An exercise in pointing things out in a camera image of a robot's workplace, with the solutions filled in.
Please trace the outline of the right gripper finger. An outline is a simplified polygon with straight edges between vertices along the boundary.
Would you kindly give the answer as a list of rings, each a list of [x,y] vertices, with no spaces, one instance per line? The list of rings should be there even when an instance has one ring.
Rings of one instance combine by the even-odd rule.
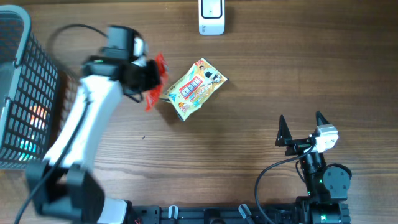
[[[279,117],[279,129],[277,132],[277,141],[290,141],[292,136],[283,115]]]
[[[322,115],[320,111],[315,113],[317,126],[329,125],[330,122]]]

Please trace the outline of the red Hacks candy bag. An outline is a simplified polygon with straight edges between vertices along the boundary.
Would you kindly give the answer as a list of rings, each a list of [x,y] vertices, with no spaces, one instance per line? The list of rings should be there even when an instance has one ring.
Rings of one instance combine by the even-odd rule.
[[[156,72],[159,77],[159,84],[156,84],[155,88],[149,90],[146,93],[146,111],[150,111],[155,104],[162,99],[162,92],[165,84],[169,79],[169,66],[162,53],[158,53],[155,57]]]

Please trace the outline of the yellow snack bag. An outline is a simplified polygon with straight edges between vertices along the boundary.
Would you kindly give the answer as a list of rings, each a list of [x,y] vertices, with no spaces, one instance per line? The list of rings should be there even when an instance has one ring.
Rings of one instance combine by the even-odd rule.
[[[178,117],[185,121],[227,80],[207,60],[201,58],[160,99],[173,105]]]

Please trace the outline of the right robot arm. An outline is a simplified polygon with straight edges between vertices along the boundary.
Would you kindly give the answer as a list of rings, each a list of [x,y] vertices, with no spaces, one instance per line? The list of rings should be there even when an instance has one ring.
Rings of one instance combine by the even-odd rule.
[[[299,156],[308,193],[296,198],[295,218],[298,223],[351,223],[345,201],[352,172],[342,164],[327,164],[324,158],[324,153],[335,146],[338,130],[319,111],[316,122],[316,129],[307,138],[293,139],[285,118],[279,118],[275,144],[286,147],[286,156]]]

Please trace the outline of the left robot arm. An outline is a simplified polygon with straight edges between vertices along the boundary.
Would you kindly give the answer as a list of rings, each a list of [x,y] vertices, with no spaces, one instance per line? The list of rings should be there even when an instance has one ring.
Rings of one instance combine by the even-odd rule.
[[[67,121],[41,160],[29,162],[25,177],[32,205],[41,216],[77,223],[140,223],[128,200],[109,198],[93,175],[99,141],[121,99],[136,103],[157,88],[159,69],[147,58],[141,34],[112,25],[101,55],[82,66],[83,76]]]

